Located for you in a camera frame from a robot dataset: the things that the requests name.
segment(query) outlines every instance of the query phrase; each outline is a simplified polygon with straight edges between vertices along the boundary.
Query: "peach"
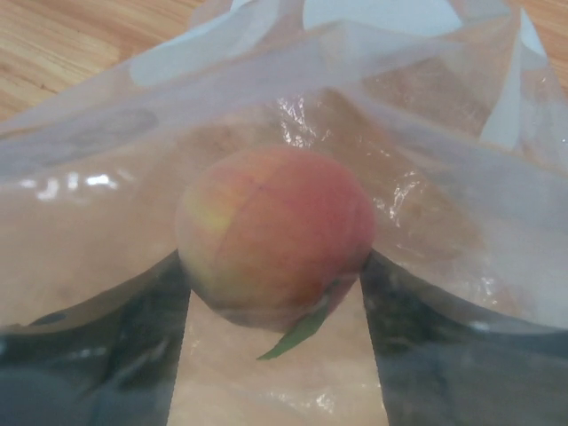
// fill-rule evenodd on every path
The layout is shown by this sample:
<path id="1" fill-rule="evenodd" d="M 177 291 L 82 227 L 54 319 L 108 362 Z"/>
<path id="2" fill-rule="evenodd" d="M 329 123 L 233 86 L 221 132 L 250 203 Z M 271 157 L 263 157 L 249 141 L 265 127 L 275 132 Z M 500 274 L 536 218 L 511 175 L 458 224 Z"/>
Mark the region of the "peach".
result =
<path id="1" fill-rule="evenodd" d="M 264 146 L 224 158 L 186 189 L 176 236 L 209 308 L 241 326 L 285 332 L 327 290 L 327 315 L 341 303 L 371 251 L 375 211 L 339 162 Z"/>

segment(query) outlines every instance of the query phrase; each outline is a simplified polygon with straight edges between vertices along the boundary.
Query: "leaf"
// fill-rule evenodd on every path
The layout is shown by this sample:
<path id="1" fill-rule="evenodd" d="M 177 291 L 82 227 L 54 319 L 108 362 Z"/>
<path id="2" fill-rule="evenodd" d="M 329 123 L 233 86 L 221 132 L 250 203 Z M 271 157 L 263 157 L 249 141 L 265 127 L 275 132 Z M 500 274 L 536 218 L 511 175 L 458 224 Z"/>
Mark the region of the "leaf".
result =
<path id="1" fill-rule="evenodd" d="M 327 318 L 329 295 L 324 295 L 316 309 L 300 319 L 279 341 L 276 346 L 256 360 L 278 358 L 285 352 L 316 334 Z"/>

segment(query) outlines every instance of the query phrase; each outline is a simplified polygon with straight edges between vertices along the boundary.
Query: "wooden table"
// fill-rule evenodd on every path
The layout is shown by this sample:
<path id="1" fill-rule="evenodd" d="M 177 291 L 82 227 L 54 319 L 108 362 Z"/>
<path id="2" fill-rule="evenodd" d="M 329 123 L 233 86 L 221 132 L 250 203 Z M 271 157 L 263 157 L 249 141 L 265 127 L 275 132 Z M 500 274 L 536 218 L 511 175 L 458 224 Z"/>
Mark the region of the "wooden table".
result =
<path id="1" fill-rule="evenodd" d="M 568 36 L 568 0 L 518 1 L 534 20 L 564 89 L 568 90 L 568 43 L 565 41 Z M 181 34 L 187 28 L 192 10 L 199 3 L 200 0 L 0 0 L 0 120 Z M 141 164 L 141 170 L 146 170 L 144 167 L 147 166 L 148 173 L 164 178 L 170 172 L 175 173 L 171 170 L 150 170 L 155 166 L 151 149 L 132 155 L 132 160 Z M 85 176 L 101 178 L 99 173 L 101 170 L 106 172 L 107 161 L 101 156 L 84 164 L 80 171 Z M 127 169 L 129 161 L 124 160 Z M 171 164 L 176 164 L 176 158 L 164 161 L 159 167 L 169 169 Z M 122 180 L 117 180 L 119 184 L 116 184 L 112 181 L 113 176 L 105 175 L 109 178 L 106 185 L 122 185 L 125 191 L 129 191 L 129 176 L 120 175 L 123 170 L 114 171 L 116 178 Z M 38 187 L 46 188 L 41 196 L 48 201 L 53 185 L 76 186 L 73 180 L 78 176 L 76 172 L 76 169 L 64 168 L 54 171 L 38 184 Z M 112 240 L 114 235 L 112 231 L 100 234 L 100 228 L 81 228 L 85 239 L 92 241 L 87 251 L 81 246 L 81 239 L 73 241 L 75 245 L 72 242 L 61 244 L 61 250 L 49 249 L 59 244 L 60 234 L 72 233 L 73 224 L 76 226 L 83 221 L 97 223 L 99 217 L 106 214 L 109 205 L 122 205 L 125 210 L 121 213 L 126 219 L 137 214 L 127 209 L 147 200 L 152 200 L 148 205 L 162 203 L 168 205 L 168 209 L 169 195 L 164 196 L 167 191 L 161 191 L 161 188 L 170 189 L 169 185 L 167 179 L 166 183 L 152 182 L 152 188 L 132 191 L 136 192 L 132 200 L 125 200 L 122 191 L 103 193 L 104 188 L 101 188 L 100 193 L 108 201 L 93 199 L 93 203 L 84 209 L 80 203 L 69 208 L 62 202 L 60 206 L 68 214 L 67 222 L 71 225 L 66 222 L 57 226 L 52 220 L 60 218 L 58 203 L 54 203 L 51 209 L 48 202 L 28 197 L 23 191 L 6 195 L 13 196 L 15 205 L 21 203 L 23 209 L 43 209 L 37 213 L 36 220 L 31 220 L 35 228 L 28 228 L 23 233 L 29 234 L 26 244 L 31 251 L 36 251 L 37 258 L 42 258 L 44 264 L 23 271 L 17 260 L 10 265 L 10 254 L 0 254 L 0 269 L 5 275 L 16 276 L 23 271 L 26 277 L 22 281 L 35 283 L 34 288 L 19 288 L 19 294 L 14 291 L 13 295 L 9 295 L 12 309 L 15 310 L 15 305 L 18 311 L 24 312 L 27 307 L 17 304 L 31 299 L 28 297 L 30 294 L 38 295 L 40 303 L 46 306 L 69 306 L 96 295 L 105 289 L 105 285 L 121 282 L 145 270 L 155 261 L 154 255 L 159 257 L 174 246 L 170 240 L 171 223 L 153 215 L 152 209 L 146 213 L 144 220 L 147 223 L 142 223 L 137 229 L 128 231 L 128 223 L 113 222 L 115 231 L 121 233 L 127 229 L 128 235 L 121 234 L 121 239 L 116 239 L 114 244 L 115 250 L 122 255 L 126 253 L 125 264 L 115 264 L 116 257 L 112 250 L 108 250 L 106 241 Z M 86 186 L 84 189 L 80 187 L 77 200 L 82 190 L 93 191 Z M 163 198 L 154 202 L 156 194 Z M 11 215 L 14 221 L 19 220 L 17 209 L 4 210 L 2 214 Z M 11 224 L 5 217 L 0 220 L 0 224 L 6 223 Z M 138 235 L 139 229 L 147 232 Z M 137 256 L 135 250 L 130 250 L 130 239 L 136 240 L 138 247 L 153 244 L 152 249 L 157 254 L 149 249 L 144 258 Z M 37 241 L 37 247 L 31 241 Z M 52 264 L 71 264 L 69 258 L 75 260 L 75 270 L 58 268 L 58 273 L 51 276 L 53 282 L 67 283 L 75 276 L 92 278 L 92 282 L 86 280 L 81 283 L 82 286 L 72 289 L 44 286 L 39 272 L 41 268 L 49 269 Z M 84 258 L 88 258 L 89 262 L 84 262 Z M 373 424 L 386 425 L 381 404 L 382 390 L 376 380 L 375 360 L 370 355 L 371 342 L 367 330 L 359 326 L 366 323 L 360 299 L 360 291 L 351 293 L 345 305 L 348 307 L 330 319 L 323 334 L 299 347 L 291 358 L 259 367 L 254 357 L 269 348 L 275 336 L 269 333 L 250 335 L 236 329 L 194 298 L 189 310 L 189 337 L 180 362 L 178 377 L 181 379 L 172 401 L 170 426 L 254 426 L 264 425 L 266 419 L 275 417 L 278 420 L 271 422 L 274 426 L 366 424 L 368 419 L 373 419 Z M 358 311 L 349 308 L 354 305 L 359 307 Z M 28 311 L 39 312 L 33 306 L 28 307 Z M 344 344 L 347 340 L 352 343 L 351 346 Z M 332 353 L 327 350 L 330 342 L 334 348 Z M 325 355 L 325 362 L 321 362 L 321 354 Z M 227 357 L 231 357 L 231 362 L 226 362 Z"/>
<path id="2" fill-rule="evenodd" d="M 568 88 L 568 0 L 525 6 Z M 0 0 L 0 121 L 184 32 L 202 0 Z"/>

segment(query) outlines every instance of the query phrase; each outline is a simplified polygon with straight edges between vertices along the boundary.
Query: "plastic bag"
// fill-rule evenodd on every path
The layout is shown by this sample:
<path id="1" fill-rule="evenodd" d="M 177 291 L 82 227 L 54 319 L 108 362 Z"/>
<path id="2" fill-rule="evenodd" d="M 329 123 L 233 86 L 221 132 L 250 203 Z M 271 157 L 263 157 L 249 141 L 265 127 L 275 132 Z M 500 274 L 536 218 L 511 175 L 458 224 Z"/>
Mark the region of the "plastic bag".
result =
<path id="1" fill-rule="evenodd" d="M 566 103 L 525 13 L 241 3 L 0 124 L 2 424 L 566 424 Z M 361 285 L 260 363 L 279 335 L 189 296 L 173 217 L 271 144 L 354 172 L 379 226 Z"/>

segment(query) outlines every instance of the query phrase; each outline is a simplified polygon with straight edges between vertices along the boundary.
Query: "green leaf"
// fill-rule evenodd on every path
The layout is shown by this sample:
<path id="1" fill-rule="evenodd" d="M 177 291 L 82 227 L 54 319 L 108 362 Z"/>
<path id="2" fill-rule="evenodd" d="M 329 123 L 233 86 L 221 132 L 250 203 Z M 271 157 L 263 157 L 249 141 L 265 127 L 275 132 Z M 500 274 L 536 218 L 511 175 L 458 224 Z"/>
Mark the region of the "green leaf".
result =
<path id="1" fill-rule="evenodd" d="M 285 352 L 316 334 L 327 318 L 329 295 L 324 295 L 316 309 L 300 319 L 279 341 L 276 346 L 257 360 L 278 358 Z"/>

